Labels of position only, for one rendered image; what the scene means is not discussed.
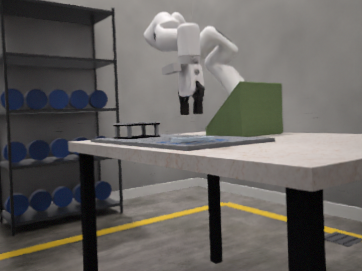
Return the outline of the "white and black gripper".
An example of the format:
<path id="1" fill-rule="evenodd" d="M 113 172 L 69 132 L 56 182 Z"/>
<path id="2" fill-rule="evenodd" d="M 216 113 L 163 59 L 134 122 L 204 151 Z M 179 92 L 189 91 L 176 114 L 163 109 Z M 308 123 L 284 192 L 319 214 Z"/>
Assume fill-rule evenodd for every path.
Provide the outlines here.
<path id="1" fill-rule="evenodd" d="M 194 91 L 194 92 L 193 92 Z M 189 97 L 193 97 L 193 114 L 203 114 L 204 79 L 201 64 L 181 65 L 179 72 L 180 114 L 189 115 Z M 197 97 L 196 97 L 197 96 Z M 185 99 L 186 98 L 186 99 Z"/>

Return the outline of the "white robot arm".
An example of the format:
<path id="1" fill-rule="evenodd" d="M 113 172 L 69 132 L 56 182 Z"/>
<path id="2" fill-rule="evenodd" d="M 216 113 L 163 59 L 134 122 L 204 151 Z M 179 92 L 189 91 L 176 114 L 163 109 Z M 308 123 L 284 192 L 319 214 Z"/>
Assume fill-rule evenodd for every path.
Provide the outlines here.
<path id="1" fill-rule="evenodd" d="M 162 75 L 180 72 L 181 65 L 184 64 L 201 64 L 201 60 L 209 55 L 205 60 L 205 67 L 218 79 L 229 95 L 239 81 L 245 81 L 234 67 L 227 65 L 237 54 L 237 46 L 211 26 L 200 33 L 197 24 L 186 23 L 179 13 L 170 15 L 162 12 L 146 29 L 144 38 L 149 45 L 158 50 L 178 51 L 178 63 L 162 67 Z"/>

